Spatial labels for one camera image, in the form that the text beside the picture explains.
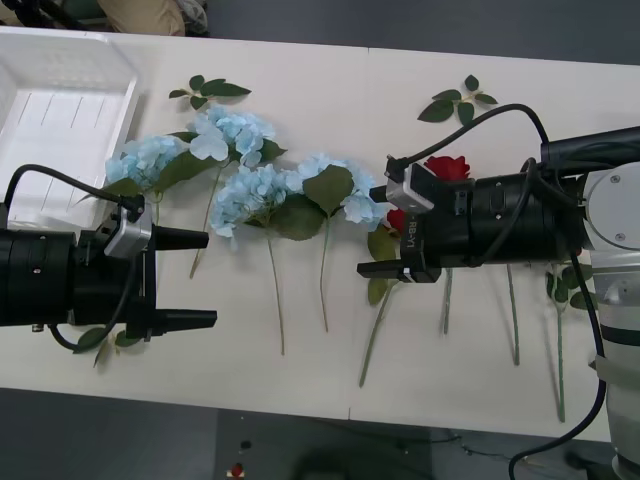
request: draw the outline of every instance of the red rose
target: red rose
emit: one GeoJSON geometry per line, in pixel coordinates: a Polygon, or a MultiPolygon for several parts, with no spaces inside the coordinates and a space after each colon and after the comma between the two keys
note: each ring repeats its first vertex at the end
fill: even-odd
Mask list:
{"type": "Polygon", "coordinates": [[[454,180],[464,180],[469,178],[469,165],[464,157],[429,157],[424,163],[425,167],[431,170],[438,178],[449,182],[454,180]]]}
{"type": "MultiPolygon", "coordinates": [[[[429,157],[424,163],[434,175],[442,180],[454,181],[469,178],[469,165],[464,157],[429,157]]],[[[404,230],[404,212],[402,210],[391,210],[387,213],[389,225],[400,233],[404,230]]]]}
{"type": "Polygon", "coordinates": [[[387,213],[387,222],[389,222],[389,225],[393,228],[402,232],[404,228],[404,212],[402,210],[390,210],[389,213],[387,213]]]}

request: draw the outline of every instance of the artificial flower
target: artificial flower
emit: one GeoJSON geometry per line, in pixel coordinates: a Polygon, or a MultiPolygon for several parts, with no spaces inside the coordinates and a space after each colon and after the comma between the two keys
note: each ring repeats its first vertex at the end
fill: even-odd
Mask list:
{"type": "Polygon", "coordinates": [[[348,221],[363,223],[369,231],[374,231],[387,213],[388,207],[375,203],[369,196],[369,190],[376,185],[373,176],[349,160],[334,160],[324,153],[311,155],[302,162],[297,170],[284,174],[285,184],[291,192],[302,193],[302,182],[323,172],[329,165],[343,167],[351,172],[353,191],[341,205],[348,221]]]}
{"type": "Polygon", "coordinates": [[[268,213],[284,202],[287,193],[284,175],[273,165],[253,171],[240,166],[216,195],[211,227],[218,235],[233,238],[236,224],[268,213]]]}
{"type": "Polygon", "coordinates": [[[252,113],[229,113],[219,105],[210,108],[206,113],[196,114],[194,121],[187,128],[199,134],[191,142],[191,153],[196,157],[201,158],[206,154],[216,160],[224,160],[228,156],[225,147],[233,146],[241,155],[240,164],[249,168],[255,167],[262,160],[260,150],[264,146],[264,140],[271,140],[275,136],[273,126],[260,117],[252,113]],[[227,155],[218,158],[224,151],[227,155]]]}
{"type": "Polygon", "coordinates": [[[143,189],[151,188],[162,169],[187,148],[186,143],[171,135],[127,142],[122,158],[116,155],[107,160],[107,180],[115,183],[123,178],[130,178],[143,189]]]}

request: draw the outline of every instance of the black cylinder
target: black cylinder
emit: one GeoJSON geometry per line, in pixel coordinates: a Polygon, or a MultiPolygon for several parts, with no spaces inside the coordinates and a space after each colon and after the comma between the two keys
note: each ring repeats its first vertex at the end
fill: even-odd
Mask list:
{"type": "Polygon", "coordinates": [[[541,147],[543,169],[560,176],[606,170],[640,159],[640,127],[545,143],[541,147]]]}
{"type": "Polygon", "coordinates": [[[66,318],[74,245],[73,233],[0,231],[0,326],[66,318]]]}
{"type": "MultiPolygon", "coordinates": [[[[458,215],[438,212],[425,215],[424,255],[438,267],[464,267],[481,257],[500,234],[515,209],[526,174],[518,173],[476,180],[466,192],[466,208],[458,215]]],[[[563,180],[572,191],[575,181],[563,180]]],[[[584,243],[582,216],[562,211],[529,196],[513,230],[487,263],[542,262],[563,259],[584,243]]]]}

